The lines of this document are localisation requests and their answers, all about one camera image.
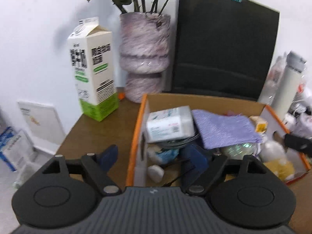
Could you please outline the blue white package stack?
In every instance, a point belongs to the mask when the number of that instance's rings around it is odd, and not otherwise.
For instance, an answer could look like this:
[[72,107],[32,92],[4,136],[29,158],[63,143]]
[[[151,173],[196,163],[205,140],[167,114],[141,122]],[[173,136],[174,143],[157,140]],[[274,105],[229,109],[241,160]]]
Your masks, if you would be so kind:
[[23,130],[15,132],[9,126],[1,133],[1,160],[12,172],[21,170],[37,156],[32,142]]

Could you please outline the white round jar lid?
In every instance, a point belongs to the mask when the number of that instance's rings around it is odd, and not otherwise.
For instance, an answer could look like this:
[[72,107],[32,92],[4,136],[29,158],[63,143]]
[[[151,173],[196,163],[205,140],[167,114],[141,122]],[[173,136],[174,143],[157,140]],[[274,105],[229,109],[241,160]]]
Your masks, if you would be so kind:
[[158,165],[152,165],[148,167],[147,173],[152,181],[160,183],[164,176],[164,169]]

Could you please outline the purple knitted cloth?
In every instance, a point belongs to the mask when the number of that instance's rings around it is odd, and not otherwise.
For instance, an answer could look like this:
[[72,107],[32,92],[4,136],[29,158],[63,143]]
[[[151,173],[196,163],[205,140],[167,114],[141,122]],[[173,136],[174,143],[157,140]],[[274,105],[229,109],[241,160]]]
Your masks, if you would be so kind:
[[195,109],[192,116],[206,150],[262,142],[254,125],[244,115],[224,116]]

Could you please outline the iridescent plastic bag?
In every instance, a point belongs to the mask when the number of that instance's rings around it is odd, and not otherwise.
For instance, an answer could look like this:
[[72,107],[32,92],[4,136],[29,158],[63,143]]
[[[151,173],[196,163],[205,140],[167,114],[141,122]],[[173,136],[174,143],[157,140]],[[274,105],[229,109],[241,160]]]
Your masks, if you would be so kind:
[[231,160],[242,160],[245,155],[253,155],[257,151],[257,144],[243,143],[220,148],[223,155]]

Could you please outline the pink marbled vase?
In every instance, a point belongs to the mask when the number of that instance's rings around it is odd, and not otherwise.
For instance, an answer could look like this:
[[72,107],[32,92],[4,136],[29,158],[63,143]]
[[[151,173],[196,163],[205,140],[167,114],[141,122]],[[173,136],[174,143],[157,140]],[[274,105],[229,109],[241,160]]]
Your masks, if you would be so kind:
[[120,21],[120,67],[128,73],[125,97],[140,103],[143,95],[162,91],[162,73],[170,62],[170,16],[132,12]]

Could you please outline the beige yellow plug adapter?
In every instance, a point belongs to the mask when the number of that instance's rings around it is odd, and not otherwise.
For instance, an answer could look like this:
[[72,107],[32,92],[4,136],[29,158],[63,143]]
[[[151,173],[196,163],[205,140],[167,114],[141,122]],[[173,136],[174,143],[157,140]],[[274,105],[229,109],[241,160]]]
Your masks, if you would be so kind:
[[264,134],[268,128],[268,122],[260,116],[250,116],[249,120],[254,125],[255,131],[259,134]]

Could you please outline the white and orange plush dog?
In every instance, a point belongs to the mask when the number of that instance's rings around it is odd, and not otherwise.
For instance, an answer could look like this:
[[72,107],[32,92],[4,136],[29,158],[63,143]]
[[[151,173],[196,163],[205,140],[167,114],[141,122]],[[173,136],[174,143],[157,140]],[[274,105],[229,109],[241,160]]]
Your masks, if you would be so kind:
[[262,163],[280,180],[287,182],[295,177],[295,168],[280,143],[268,140],[260,145],[260,149]]

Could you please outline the white thermos bottle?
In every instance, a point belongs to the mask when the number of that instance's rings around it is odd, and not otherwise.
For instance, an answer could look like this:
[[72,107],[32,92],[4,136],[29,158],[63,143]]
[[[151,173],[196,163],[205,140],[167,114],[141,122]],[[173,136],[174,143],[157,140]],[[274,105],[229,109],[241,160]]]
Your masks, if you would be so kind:
[[278,89],[272,101],[277,117],[283,121],[301,83],[302,72],[306,68],[306,60],[296,52],[290,51],[286,58],[286,65]]

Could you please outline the white wet wipes pack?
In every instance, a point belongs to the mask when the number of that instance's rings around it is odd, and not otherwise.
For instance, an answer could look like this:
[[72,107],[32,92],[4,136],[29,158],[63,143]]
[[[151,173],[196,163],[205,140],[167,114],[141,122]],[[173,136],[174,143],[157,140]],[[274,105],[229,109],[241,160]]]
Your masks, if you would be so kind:
[[150,113],[144,135],[148,143],[174,141],[195,136],[190,107],[180,106]]

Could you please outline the white green milk carton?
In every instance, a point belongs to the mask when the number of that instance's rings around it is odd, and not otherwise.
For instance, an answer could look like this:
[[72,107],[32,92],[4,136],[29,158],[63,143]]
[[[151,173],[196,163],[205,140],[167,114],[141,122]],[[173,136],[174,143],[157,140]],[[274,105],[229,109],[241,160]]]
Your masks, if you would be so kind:
[[102,121],[118,108],[114,84],[112,32],[99,18],[87,18],[67,39],[75,86],[83,114]]

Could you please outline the clear plastic water bottle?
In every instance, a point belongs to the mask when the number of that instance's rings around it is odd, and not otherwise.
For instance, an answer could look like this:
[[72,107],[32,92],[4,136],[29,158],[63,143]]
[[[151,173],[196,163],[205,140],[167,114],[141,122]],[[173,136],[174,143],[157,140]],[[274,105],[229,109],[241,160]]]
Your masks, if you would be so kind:
[[275,64],[270,68],[262,91],[258,98],[258,102],[266,105],[271,105],[278,89],[281,77],[284,73],[287,54],[278,56]]

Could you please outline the black paper bag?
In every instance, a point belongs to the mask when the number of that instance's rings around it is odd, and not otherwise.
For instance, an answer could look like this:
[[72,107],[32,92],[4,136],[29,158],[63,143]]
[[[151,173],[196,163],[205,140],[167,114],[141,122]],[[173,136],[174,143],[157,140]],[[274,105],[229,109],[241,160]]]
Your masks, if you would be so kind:
[[172,92],[257,100],[279,18],[249,0],[179,0]]

